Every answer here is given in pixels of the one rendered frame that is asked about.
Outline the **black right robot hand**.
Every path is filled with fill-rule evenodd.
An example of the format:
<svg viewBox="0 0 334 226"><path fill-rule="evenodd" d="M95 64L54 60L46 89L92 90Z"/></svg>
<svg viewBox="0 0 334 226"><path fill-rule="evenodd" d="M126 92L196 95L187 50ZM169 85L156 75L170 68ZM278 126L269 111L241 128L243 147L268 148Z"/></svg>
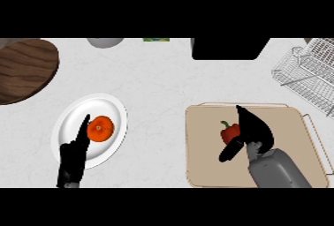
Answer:
<svg viewBox="0 0 334 226"><path fill-rule="evenodd" d="M227 144L219 154L221 162L231 161L243 147L247 147L250 161L256 160L274 147L274 133L269 125L240 105L237 110L240 115L240 136Z"/></svg>

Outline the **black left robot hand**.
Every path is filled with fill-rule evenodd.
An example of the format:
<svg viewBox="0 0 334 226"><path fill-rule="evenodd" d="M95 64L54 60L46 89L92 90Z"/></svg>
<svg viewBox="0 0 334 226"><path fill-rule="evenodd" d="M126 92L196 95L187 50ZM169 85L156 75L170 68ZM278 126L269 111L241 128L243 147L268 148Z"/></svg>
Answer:
<svg viewBox="0 0 334 226"><path fill-rule="evenodd" d="M79 188L85 176L86 152L91 145L88 125L91 115L86 115L76 139L61 145L61 166L58 188Z"/></svg>

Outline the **red bell pepper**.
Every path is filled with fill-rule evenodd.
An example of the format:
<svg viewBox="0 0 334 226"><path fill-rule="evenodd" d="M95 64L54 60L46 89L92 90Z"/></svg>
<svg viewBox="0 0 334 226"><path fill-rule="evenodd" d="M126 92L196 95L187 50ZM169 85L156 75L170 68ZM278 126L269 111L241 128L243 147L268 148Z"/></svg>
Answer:
<svg viewBox="0 0 334 226"><path fill-rule="evenodd" d="M233 139L240 136L240 125L230 125L227 121L222 121L222 124L227 126L227 129L221 131L221 137L224 139L225 144L228 144Z"/></svg>

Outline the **beige tray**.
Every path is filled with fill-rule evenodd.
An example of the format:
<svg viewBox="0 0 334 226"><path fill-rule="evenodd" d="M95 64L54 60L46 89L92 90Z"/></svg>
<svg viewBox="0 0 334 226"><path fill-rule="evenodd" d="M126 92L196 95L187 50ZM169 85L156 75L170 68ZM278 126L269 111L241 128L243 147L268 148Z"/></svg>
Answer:
<svg viewBox="0 0 334 226"><path fill-rule="evenodd" d="M290 155L315 187L329 187L334 175L311 116L284 104L246 103L243 107L265 121L274 146ZM240 121L234 103L203 103L185 111L187 178L196 187L253 187L247 151L227 162L219 154L227 146L221 131Z"/></svg>

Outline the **orange round fruit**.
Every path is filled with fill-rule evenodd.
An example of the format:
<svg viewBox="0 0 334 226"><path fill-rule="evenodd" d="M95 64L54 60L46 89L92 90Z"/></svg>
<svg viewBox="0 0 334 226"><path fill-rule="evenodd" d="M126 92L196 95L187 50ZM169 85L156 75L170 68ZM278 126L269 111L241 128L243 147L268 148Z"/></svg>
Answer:
<svg viewBox="0 0 334 226"><path fill-rule="evenodd" d="M110 117L100 116L88 125L88 137L94 142L105 142L114 134L116 126Z"/></svg>

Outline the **white oval plate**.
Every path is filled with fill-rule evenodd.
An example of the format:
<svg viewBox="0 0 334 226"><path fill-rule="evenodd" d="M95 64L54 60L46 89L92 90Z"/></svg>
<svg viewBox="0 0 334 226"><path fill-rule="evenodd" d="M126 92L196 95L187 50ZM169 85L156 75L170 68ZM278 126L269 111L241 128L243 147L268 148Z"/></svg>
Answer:
<svg viewBox="0 0 334 226"><path fill-rule="evenodd" d="M119 150L129 129L129 114L126 107L111 94L89 94L74 101L61 113L51 135L51 147L57 161L61 160L61 145L76 140L86 115L91 119L110 117L116 129L111 138L104 142L91 142L85 168L102 164Z"/></svg>

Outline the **black appliance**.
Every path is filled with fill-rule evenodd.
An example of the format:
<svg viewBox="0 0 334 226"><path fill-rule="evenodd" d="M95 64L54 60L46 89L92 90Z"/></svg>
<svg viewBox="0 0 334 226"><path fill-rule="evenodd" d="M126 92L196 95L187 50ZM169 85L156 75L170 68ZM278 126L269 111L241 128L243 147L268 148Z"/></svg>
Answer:
<svg viewBox="0 0 334 226"><path fill-rule="evenodd" d="M255 60L269 38L193 38L194 60Z"/></svg>

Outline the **round brown wooden board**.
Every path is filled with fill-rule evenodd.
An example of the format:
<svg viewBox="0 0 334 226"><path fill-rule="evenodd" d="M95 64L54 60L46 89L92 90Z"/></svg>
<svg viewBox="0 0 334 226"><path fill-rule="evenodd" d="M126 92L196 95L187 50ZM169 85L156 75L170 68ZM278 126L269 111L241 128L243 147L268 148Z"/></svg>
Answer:
<svg viewBox="0 0 334 226"><path fill-rule="evenodd" d="M24 39L0 48L0 105L23 102L51 83L60 68L52 42Z"/></svg>

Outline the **grey round bowl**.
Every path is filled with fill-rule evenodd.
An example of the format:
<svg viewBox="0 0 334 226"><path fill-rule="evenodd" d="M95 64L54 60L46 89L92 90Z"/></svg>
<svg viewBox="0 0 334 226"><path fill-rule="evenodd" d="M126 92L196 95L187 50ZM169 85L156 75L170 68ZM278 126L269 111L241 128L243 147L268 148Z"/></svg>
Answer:
<svg viewBox="0 0 334 226"><path fill-rule="evenodd" d="M123 42L123 38L89 38L89 43L100 49L117 46Z"/></svg>

